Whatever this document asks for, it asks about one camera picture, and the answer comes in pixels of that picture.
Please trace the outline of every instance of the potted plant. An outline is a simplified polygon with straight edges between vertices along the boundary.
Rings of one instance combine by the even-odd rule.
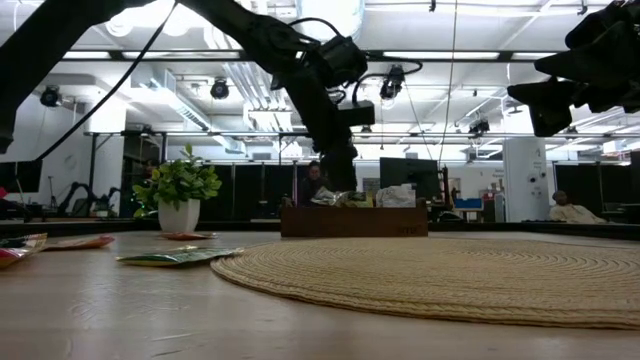
[[[191,144],[180,151],[186,160],[176,160],[153,170],[146,186],[133,190],[142,207],[136,217],[158,210],[160,227],[165,232],[193,232],[200,217],[200,200],[218,196],[222,182],[215,168],[199,166],[201,157],[193,156]]]

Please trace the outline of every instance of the seated person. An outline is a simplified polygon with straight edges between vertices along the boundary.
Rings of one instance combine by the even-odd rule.
[[[556,205],[551,208],[551,220],[564,221],[570,224],[602,224],[607,221],[593,215],[584,206],[573,205],[569,202],[564,191],[556,191],[553,194]]]
[[[315,160],[309,163],[307,177],[302,180],[300,184],[298,206],[314,206],[315,204],[311,199],[318,193],[320,188],[323,186],[328,187],[328,184],[329,182],[322,176],[322,172],[320,171],[320,163]]]

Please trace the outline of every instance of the woven placemat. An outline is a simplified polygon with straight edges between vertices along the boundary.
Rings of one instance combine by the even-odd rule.
[[[274,295],[409,317],[640,329],[640,250],[535,241],[331,239],[212,263]]]

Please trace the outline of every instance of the ceiling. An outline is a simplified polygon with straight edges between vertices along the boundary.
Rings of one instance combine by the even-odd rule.
[[[0,3],[2,41],[6,40],[13,33],[14,27],[20,26],[38,5],[38,2],[17,3],[17,1]],[[263,12],[266,4],[267,13],[278,16],[283,21],[292,20],[292,16],[296,13],[295,1],[254,0],[248,3],[252,4],[254,10],[261,9]],[[564,36],[583,19],[583,16],[577,14],[580,9],[580,0],[459,0],[457,17],[455,0],[438,0],[435,12],[429,12],[430,1],[366,0],[365,3],[364,20],[356,43],[361,49],[369,50],[562,51],[566,49]],[[596,11],[609,1],[589,0],[586,3],[589,11]],[[153,28],[134,28],[129,35],[116,37],[111,35],[107,27],[102,24],[87,31],[76,43],[74,50],[140,50],[153,31]],[[204,36],[207,31],[211,29],[195,27],[182,36],[172,37],[161,34],[152,49],[168,52],[180,49],[195,49],[194,51],[210,49]],[[370,63],[369,71],[385,73],[391,64]],[[63,61],[52,70],[52,74],[89,74],[100,79],[108,88],[119,79],[129,65],[130,62],[127,61]],[[240,90],[244,88],[246,91],[246,87],[243,87],[243,84],[234,83],[233,74],[230,73],[230,67],[242,67],[242,74],[262,79],[262,75],[257,72],[254,64],[156,61],[145,65],[151,66],[155,73],[170,71],[177,81],[176,91],[198,113],[206,116],[209,124],[216,131],[248,131],[254,130],[256,126],[260,128],[260,124],[254,123],[252,129],[247,121],[243,120],[245,110],[252,109],[252,105],[250,100],[241,94]],[[405,69],[410,69],[414,65],[404,66]],[[230,95],[224,100],[214,100],[209,94],[211,84],[217,77],[229,78]],[[505,87],[510,84],[543,79],[544,75],[537,73],[531,63],[456,62],[452,65],[449,60],[443,59],[442,62],[426,63],[421,71],[408,76],[404,88],[393,102],[381,102],[378,96],[379,78],[369,79],[363,86],[364,90],[360,96],[376,103],[377,125],[373,129],[376,132],[407,132],[421,129],[434,134],[443,131],[466,133],[470,123],[479,118],[489,121],[491,132],[527,132],[531,131],[527,117],[508,114],[513,109],[505,106],[505,101],[501,98],[505,96]],[[451,97],[447,101],[449,88],[451,88]],[[127,99],[132,109],[128,112],[127,121],[146,123],[158,131],[185,130],[184,118],[165,102],[148,96],[149,91],[151,90],[138,88],[138,84],[132,84],[131,87],[127,86],[121,90],[121,99]],[[283,102],[280,105],[292,107],[286,94],[279,96],[283,96]],[[291,125],[295,130],[302,130],[299,116],[295,113],[295,109],[292,110]],[[579,129],[583,132],[613,132],[620,129],[632,132],[636,129],[631,126],[640,124],[636,117],[624,115],[615,115],[609,120],[592,123],[593,116],[594,114],[588,110],[574,110],[574,122],[578,125],[582,124],[583,128]],[[422,138],[385,136],[357,138],[356,142],[404,146],[404,144],[424,144],[425,142],[440,143],[439,138],[439,135],[433,136],[426,141]],[[185,141],[175,140],[172,143],[178,144]],[[216,145],[216,142],[209,137],[188,141],[202,145]],[[559,145],[567,142],[565,139],[548,141],[550,144]],[[302,139],[298,142],[303,147],[310,145],[309,141]],[[603,142],[603,139],[597,138],[581,141],[583,145],[581,149],[587,144],[594,147]],[[445,143],[470,145],[471,141],[464,138],[447,138]],[[492,146],[499,145],[500,141],[492,144]]]

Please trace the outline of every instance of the computer monitor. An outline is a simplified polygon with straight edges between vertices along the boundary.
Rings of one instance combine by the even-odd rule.
[[[41,175],[42,160],[0,163],[0,186],[10,193],[20,191],[16,176],[20,178],[22,192],[39,192]]]
[[[380,158],[380,188],[402,184],[415,184],[417,198],[442,199],[435,160]]]

